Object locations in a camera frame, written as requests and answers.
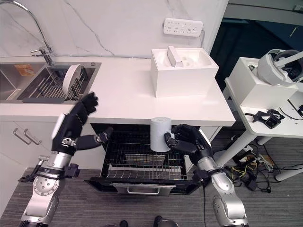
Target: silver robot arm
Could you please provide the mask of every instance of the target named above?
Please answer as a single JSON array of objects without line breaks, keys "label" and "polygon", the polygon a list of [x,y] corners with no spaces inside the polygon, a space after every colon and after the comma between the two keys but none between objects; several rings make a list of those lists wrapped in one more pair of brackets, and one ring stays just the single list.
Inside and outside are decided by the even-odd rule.
[{"label": "silver robot arm", "polygon": [[166,144],[173,151],[189,155],[191,162],[197,166],[193,179],[205,182],[205,193],[211,198],[217,221],[222,227],[248,227],[248,220],[242,201],[235,193],[232,181],[218,167],[213,159],[211,144],[201,130],[181,124],[164,135]]},{"label": "silver robot arm", "polygon": [[112,128],[97,135],[80,136],[88,115],[96,110],[97,99],[94,93],[90,93],[69,114],[60,115],[52,133],[51,156],[40,157],[33,173],[19,180],[33,181],[33,195],[19,227],[47,227],[58,207],[66,178],[79,175],[78,165],[70,164],[76,150],[94,148],[107,142]]}]

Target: white headset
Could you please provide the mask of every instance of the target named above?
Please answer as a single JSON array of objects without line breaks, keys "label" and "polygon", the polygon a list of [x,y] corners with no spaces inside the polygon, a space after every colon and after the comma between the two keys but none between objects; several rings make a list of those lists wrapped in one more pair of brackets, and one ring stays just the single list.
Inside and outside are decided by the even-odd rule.
[{"label": "white headset", "polygon": [[260,79],[271,85],[294,85],[303,80],[303,52],[270,50],[260,58],[257,72]]}]

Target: gray carpet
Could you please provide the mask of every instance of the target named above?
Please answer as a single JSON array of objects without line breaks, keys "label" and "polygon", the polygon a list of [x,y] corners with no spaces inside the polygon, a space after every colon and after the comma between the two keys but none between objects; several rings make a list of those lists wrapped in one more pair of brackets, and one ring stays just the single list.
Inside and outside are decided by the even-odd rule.
[{"label": "gray carpet", "polygon": [[[243,131],[222,130],[212,142],[221,150],[229,137]],[[303,140],[273,138],[266,147],[279,167],[303,162]],[[259,151],[265,154],[264,148]],[[101,227],[126,219],[130,227],[151,227],[157,215],[178,222],[181,227],[203,227],[203,191],[200,188],[189,196],[153,197],[119,195],[98,192],[83,179],[99,174],[99,170],[82,170],[80,176],[67,180],[60,204],[50,227]],[[303,226],[303,174],[281,183],[272,183],[272,192],[251,192],[244,186],[236,188],[242,199],[250,227]],[[17,227],[30,199],[31,183],[19,183],[1,219],[0,227]],[[207,227],[218,227],[214,212],[207,203]]]}]

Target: kitchen sink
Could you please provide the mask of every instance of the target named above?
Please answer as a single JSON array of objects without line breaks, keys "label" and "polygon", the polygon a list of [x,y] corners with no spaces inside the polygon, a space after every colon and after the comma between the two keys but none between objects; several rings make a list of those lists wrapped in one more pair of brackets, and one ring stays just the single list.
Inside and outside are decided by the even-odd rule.
[{"label": "kitchen sink", "polygon": [[[68,94],[62,84],[68,68],[80,64],[81,76]],[[44,63],[0,64],[0,101],[2,103],[56,103],[69,104],[86,95],[101,63],[58,62],[54,66]]]}]

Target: marble backsplash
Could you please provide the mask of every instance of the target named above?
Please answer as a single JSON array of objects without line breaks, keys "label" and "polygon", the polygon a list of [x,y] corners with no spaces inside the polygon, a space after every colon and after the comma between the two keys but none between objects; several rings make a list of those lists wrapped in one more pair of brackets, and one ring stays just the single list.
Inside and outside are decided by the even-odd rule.
[{"label": "marble backsplash", "polygon": [[[19,0],[38,18],[55,55],[150,57],[151,49],[204,47],[210,52],[227,0]],[[166,17],[200,20],[200,37],[165,35]],[[0,57],[29,56],[42,46],[33,19],[0,5]]]}]

